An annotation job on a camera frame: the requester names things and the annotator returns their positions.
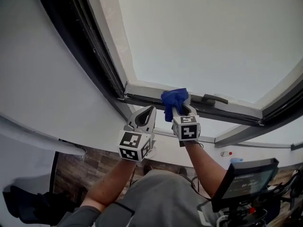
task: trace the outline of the plastic bottle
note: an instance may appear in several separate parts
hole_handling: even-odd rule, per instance
[[[221,156],[222,157],[229,157],[232,155],[232,152],[231,151],[222,151],[221,152]]]
[[[241,161],[243,161],[242,158],[231,158],[231,160],[230,160],[231,163],[241,162]]]

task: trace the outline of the gray t-shirt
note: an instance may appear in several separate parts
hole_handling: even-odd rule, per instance
[[[102,214],[94,207],[80,207],[58,227],[87,227],[94,222],[96,227],[209,227],[216,226],[221,215],[213,213],[211,202],[182,176],[152,170]]]

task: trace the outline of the shirt sleeve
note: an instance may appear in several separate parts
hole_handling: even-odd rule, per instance
[[[73,213],[66,213],[57,227],[90,227],[101,212],[92,206],[76,208]]]

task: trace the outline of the black monitor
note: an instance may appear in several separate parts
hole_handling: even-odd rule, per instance
[[[212,198],[213,211],[252,200],[275,176],[278,164],[276,158],[231,163]]]

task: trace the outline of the blue rag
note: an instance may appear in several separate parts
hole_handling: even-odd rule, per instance
[[[169,92],[164,92],[161,95],[162,102],[165,105],[165,121],[172,121],[172,107],[176,107],[180,113],[183,113],[182,104],[188,99],[186,88],[175,89]]]

